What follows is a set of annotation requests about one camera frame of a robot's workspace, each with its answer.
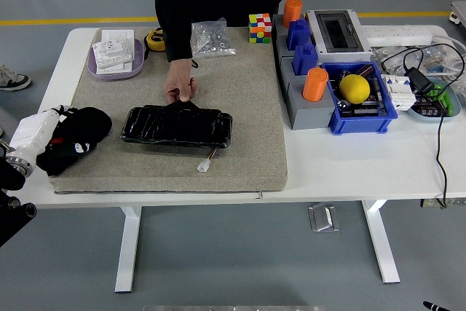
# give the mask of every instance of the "purple tray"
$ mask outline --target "purple tray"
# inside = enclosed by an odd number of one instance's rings
[[[135,39],[134,41],[134,60],[133,60],[133,69],[131,72],[124,73],[110,73],[110,74],[97,74],[97,63],[95,62],[94,50],[90,48],[89,55],[87,56],[87,69],[89,72],[97,79],[102,80],[117,80],[117,79],[127,79],[135,76],[144,65],[144,44]]]

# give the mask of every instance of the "sneaker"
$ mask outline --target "sneaker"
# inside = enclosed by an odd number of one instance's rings
[[[16,74],[5,65],[0,65],[0,90],[21,90],[31,83],[31,78]]]

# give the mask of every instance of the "orange cylinder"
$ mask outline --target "orange cylinder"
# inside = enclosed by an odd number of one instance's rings
[[[328,73],[323,68],[311,68],[304,83],[303,98],[310,102],[319,101],[327,86]]]
[[[301,0],[286,0],[285,11],[283,12],[283,25],[290,28],[290,22],[301,17],[303,2]]]

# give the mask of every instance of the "gray carpet mat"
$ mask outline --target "gray carpet mat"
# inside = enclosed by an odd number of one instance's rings
[[[151,28],[134,28],[143,41]],[[249,192],[281,190],[287,179],[283,121],[272,44],[249,44],[247,28],[228,28],[236,55],[198,59],[192,74],[202,109],[233,117],[232,143],[219,149],[206,173],[209,149],[125,143],[120,133],[132,107],[166,105],[162,86],[169,63],[151,52],[131,79],[103,81],[84,67],[72,106],[94,106],[113,121],[97,149],[50,182],[56,192]],[[101,30],[94,38],[99,42]]]

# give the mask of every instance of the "table foot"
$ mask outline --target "table foot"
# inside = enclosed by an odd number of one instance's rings
[[[128,292],[133,288],[134,263],[138,247],[139,223],[142,207],[122,207],[126,215],[122,249],[119,254],[115,292]]]
[[[400,277],[396,270],[395,260],[392,249],[388,242],[387,233],[385,232],[384,223],[380,216],[379,209],[385,204],[385,200],[368,201],[364,200],[363,207],[366,214],[369,232],[372,237],[372,244],[376,251],[377,261],[379,263],[380,273],[384,283],[399,283]]]

